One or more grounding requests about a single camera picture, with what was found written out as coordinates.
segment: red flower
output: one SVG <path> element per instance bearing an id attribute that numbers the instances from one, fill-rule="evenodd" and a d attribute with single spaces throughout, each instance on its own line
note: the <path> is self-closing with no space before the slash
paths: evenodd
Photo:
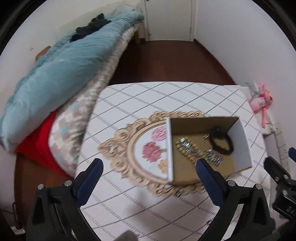
<path id="1" fill-rule="evenodd" d="M 147 159 L 150 162 L 156 162 L 161 157 L 161 151 L 159 146 L 155 145 L 155 142 L 149 142 L 142 148 L 142 158 Z"/>
<path id="2" fill-rule="evenodd" d="M 158 127 L 152 132 L 152 140 L 154 141 L 163 141 L 166 138 L 165 126 Z"/>

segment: pink plush toy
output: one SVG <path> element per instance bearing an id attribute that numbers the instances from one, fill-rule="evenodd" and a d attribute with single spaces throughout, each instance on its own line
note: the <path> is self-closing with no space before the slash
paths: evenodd
<path id="1" fill-rule="evenodd" d="M 263 109 L 262 128 L 266 125 L 266 108 L 271 105 L 273 98 L 270 92 L 265 88 L 265 84 L 261 83 L 259 88 L 259 97 L 253 98 L 250 102 L 250 106 L 253 112 Z"/>

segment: door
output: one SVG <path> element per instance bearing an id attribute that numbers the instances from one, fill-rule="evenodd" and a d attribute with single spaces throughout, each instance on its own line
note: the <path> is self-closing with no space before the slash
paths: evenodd
<path id="1" fill-rule="evenodd" d="M 195 0 L 144 1 L 149 40 L 193 41 Z"/>

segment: door frame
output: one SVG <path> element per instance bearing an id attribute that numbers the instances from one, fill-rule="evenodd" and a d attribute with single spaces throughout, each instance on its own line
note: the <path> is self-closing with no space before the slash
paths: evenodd
<path id="1" fill-rule="evenodd" d="M 144 15 L 144 37 L 145 41 L 150 41 L 150 34 L 149 34 L 149 24 L 148 24 L 148 15 L 147 15 L 147 8 L 146 8 L 146 1 L 147 0 L 140 0 L 140 6 L 143 10 Z M 191 0 L 191 23 L 190 23 L 190 36 L 189 41 L 194 41 L 194 33 L 195 33 L 195 22 L 196 22 L 196 1 L 198 0 Z"/>

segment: blue comforter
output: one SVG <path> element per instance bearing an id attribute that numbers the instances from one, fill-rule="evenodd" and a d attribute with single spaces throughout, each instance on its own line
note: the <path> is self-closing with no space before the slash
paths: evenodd
<path id="1" fill-rule="evenodd" d="M 63 37 L 39 58 L 9 98 L 0 119 L 0 137 L 6 150 L 16 147 L 50 112 L 57 109 L 91 80 L 111 54 L 122 33 L 143 15 L 127 11 L 83 39 L 70 43 Z"/>

